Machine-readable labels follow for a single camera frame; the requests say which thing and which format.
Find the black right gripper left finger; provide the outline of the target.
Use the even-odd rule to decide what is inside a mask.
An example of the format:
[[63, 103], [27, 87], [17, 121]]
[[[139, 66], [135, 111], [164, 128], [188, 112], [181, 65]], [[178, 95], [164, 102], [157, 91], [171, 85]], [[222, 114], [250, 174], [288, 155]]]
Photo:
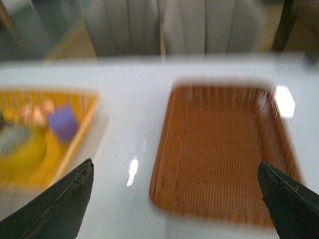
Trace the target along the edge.
[[94, 164], [86, 159], [0, 222], [2, 239], [74, 239], [90, 200]]

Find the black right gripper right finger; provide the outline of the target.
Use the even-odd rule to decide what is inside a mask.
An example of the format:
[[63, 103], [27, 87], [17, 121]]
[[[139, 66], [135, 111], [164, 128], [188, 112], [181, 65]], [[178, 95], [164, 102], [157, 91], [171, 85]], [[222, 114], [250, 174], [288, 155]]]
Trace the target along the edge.
[[279, 238], [317, 239], [319, 195], [265, 161], [257, 177]]

